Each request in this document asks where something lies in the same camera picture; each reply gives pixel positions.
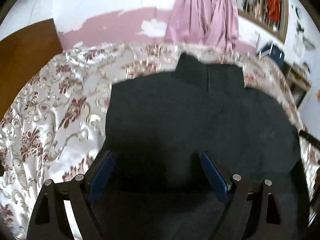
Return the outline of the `black padded jacket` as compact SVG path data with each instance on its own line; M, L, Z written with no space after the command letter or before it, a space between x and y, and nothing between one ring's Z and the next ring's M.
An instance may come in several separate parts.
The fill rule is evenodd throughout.
M245 87L240 67L182 54L172 72L116 83L105 131L116 164L93 205L105 239L208 239L225 205L203 152L249 181L271 180L287 238L300 236L298 131L274 98Z

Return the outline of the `wooden cubby shelf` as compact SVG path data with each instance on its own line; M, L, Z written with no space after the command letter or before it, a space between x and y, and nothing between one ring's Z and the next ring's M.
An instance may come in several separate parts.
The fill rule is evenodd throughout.
M294 102L298 108L311 88L309 66L305 64L299 65L295 62L290 64L289 62L284 61L281 70L283 71Z

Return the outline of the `floral satin bedspread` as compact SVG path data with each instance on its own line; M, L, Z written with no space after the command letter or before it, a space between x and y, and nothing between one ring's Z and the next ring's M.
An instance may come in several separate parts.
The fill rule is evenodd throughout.
M112 84L173 70L183 52L205 63L242 68L245 86L274 97L297 129L305 129L289 85L268 57L194 44L103 43L54 55L16 95L1 120L1 222L26 239L37 195L46 179L85 172L103 145Z

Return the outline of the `navy blue backpack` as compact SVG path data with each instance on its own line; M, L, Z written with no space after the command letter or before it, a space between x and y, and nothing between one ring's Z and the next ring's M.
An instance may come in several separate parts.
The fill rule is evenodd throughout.
M279 67L284 65L285 53L273 41L268 42L257 52L259 57L270 57Z

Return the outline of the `red hanging garment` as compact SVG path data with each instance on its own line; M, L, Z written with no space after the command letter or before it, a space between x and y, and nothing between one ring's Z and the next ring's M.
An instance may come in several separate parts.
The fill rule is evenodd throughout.
M281 0L266 0L267 19L273 23L280 23Z

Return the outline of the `brown wooden headboard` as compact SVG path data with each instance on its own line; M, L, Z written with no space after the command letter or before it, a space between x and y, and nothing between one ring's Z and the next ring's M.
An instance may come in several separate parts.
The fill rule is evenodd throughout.
M53 19L29 25L1 40L1 117L23 86L60 53Z

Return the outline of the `pink satin curtain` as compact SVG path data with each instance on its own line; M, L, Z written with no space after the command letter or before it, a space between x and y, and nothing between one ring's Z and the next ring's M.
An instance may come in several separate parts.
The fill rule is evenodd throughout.
M231 51L238 37L236 0L176 0L164 40Z

